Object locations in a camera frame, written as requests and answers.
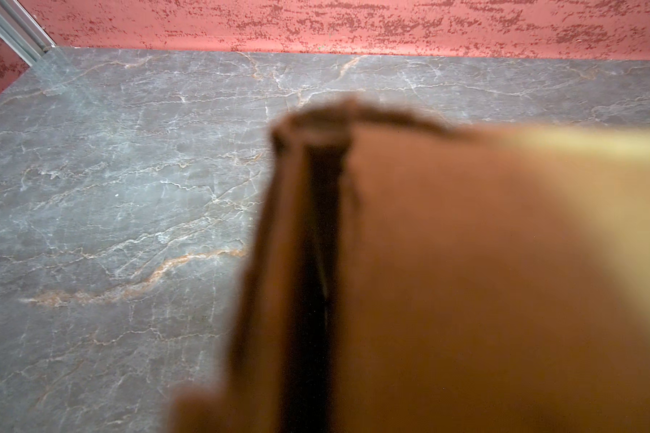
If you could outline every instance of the marble surface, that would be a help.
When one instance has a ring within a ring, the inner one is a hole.
[[[217,380],[266,127],[346,91],[650,126],[650,62],[53,49],[0,96],[0,432],[158,431]]]

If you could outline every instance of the marble floor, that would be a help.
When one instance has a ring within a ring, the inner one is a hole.
[[[650,62],[55,48],[0,96],[0,432],[159,431],[212,383],[285,111],[650,126]]]

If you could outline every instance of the metal frame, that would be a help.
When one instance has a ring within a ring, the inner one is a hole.
[[[55,42],[17,0],[0,0],[0,38],[27,65],[34,65]]]

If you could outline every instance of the gray marble floor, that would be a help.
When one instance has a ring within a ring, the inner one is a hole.
[[[158,431],[215,380],[266,127],[345,91],[650,126],[650,62],[53,49],[0,96],[0,432]]]

